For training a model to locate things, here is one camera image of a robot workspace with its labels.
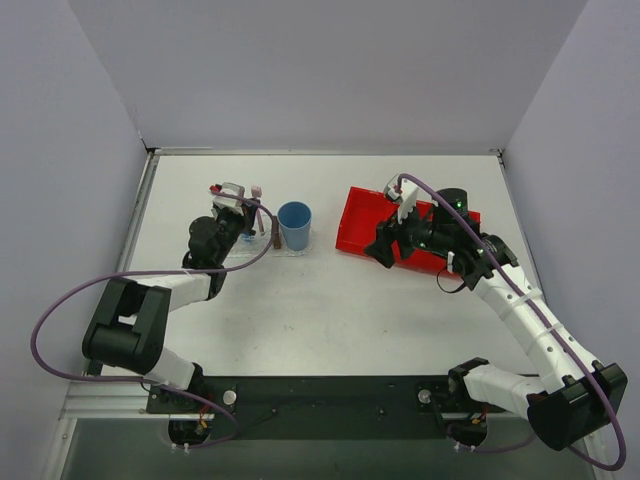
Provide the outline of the white pink toothbrush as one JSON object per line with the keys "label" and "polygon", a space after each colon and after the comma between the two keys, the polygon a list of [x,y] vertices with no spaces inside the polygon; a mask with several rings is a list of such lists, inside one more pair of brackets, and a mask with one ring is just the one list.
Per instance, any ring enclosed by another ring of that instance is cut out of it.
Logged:
{"label": "white pink toothbrush", "polygon": [[[261,197],[262,197],[262,189],[261,189],[261,187],[257,186],[257,185],[252,185],[251,186],[251,199],[253,201],[255,201],[256,203],[260,204],[261,203]],[[257,224],[259,234],[261,236],[264,236],[265,235],[265,228],[264,228],[264,223],[263,223],[263,219],[262,219],[262,215],[261,215],[261,210],[259,208],[256,209],[255,222]]]}

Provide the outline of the blue plastic cup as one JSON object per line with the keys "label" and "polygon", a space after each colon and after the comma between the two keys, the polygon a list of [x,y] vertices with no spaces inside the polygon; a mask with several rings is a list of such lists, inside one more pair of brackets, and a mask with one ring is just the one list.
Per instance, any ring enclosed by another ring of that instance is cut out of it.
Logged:
{"label": "blue plastic cup", "polygon": [[291,201],[282,205],[277,213],[280,230],[287,247],[302,251],[309,244],[312,212],[308,205]]}

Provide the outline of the blue toothpaste tube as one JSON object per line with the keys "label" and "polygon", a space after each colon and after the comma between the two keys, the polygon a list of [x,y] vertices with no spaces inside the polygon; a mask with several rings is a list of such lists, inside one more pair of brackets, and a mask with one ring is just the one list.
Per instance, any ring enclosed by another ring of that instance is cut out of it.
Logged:
{"label": "blue toothpaste tube", "polygon": [[253,244],[253,243],[254,243],[254,241],[255,241],[255,236],[254,236],[254,235],[251,235],[251,234],[248,234],[248,233],[242,233],[242,234],[240,235],[240,237],[239,237],[239,240],[240,240],[241,242],[243,242],[244,244],[248,244],[248,245],[250,245],[250,244]]}

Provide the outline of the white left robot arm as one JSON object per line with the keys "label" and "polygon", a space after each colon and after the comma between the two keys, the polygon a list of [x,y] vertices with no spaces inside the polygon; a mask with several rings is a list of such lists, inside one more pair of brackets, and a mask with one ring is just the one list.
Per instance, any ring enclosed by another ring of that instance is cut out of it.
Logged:
{"label": "white left robot arm", "polygon": [[219,199],[211,215],[192,221],[182,260],[186,274],[109,280],[84,335],[83,356],[170,387],[170,400],[183,411],[199,408],[205,387],[195,378],[201,372],[164,346],[168,317],[219,294],[224,261],[242,235],[255,233],[258,205],[255,198]]}

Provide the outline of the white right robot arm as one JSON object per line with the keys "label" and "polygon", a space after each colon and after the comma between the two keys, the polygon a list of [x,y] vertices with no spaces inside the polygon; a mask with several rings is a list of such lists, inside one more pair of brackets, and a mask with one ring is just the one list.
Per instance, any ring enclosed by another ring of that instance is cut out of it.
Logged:
{"label": "white right robot arm", "polygon": [[377,225],[366,255],[387,268],[416,251],[444,259],[447,270],[496,313],[536,371],[526,377],[476,358],[450,370],[453,395],[526,419],[556,451],[611,424],[625,373],[617,364],[603,365],[567,331],[511,249],[470,216],[466,191],[438,191],[426,214],[417,207],[417,185],[408,180],[391,183],[383,194],[396,209]]}

